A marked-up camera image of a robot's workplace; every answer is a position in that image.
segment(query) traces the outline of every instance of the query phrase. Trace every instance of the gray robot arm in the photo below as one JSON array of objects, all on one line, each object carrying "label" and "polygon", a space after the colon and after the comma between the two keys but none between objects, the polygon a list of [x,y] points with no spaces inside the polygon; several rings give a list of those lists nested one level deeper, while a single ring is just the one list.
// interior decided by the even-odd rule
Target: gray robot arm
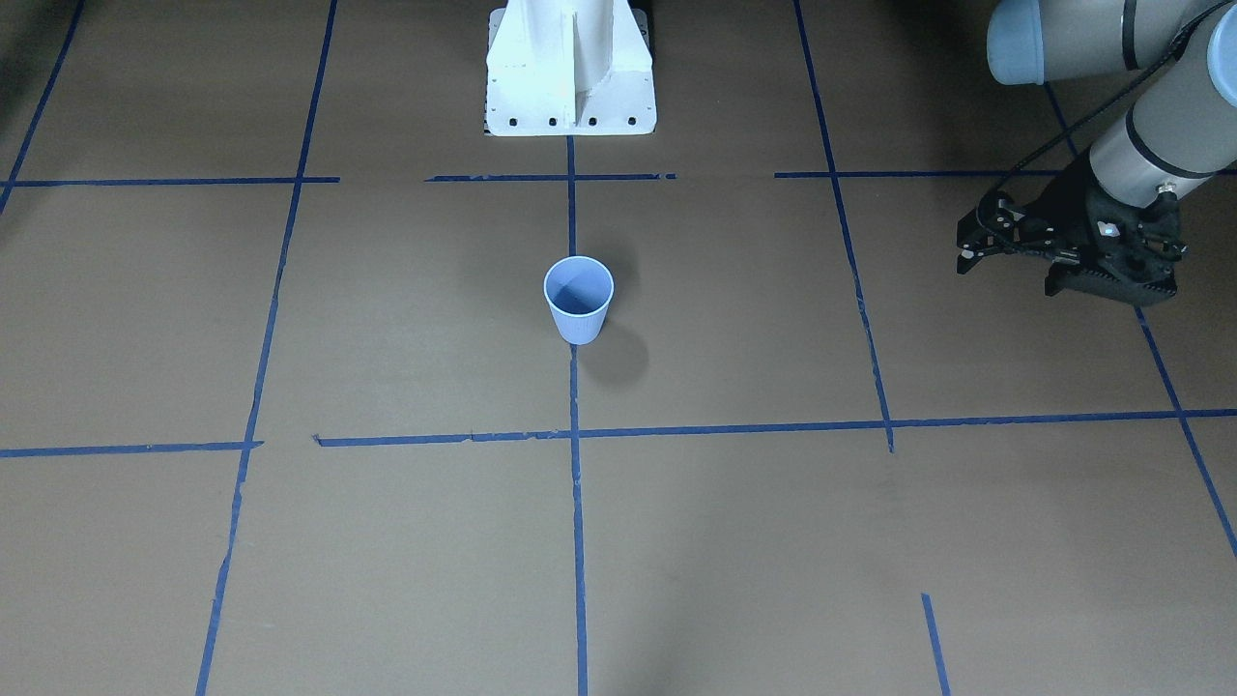
[{"label": "gray robot arm", "polygon": [[957,272],[988,255],[1027,253],[1051,261],[1048,294],[1069,288],[1136,305],[1175,294],[1185,252],[1178,200],[1237,159],[1237,6],[1004,0],[988,30],[988,63],[1004,83],[1149,62],[1145,79],[1173,57],[1039,198],[1017,205],[1003,180],[993,187],[959,221]]}]

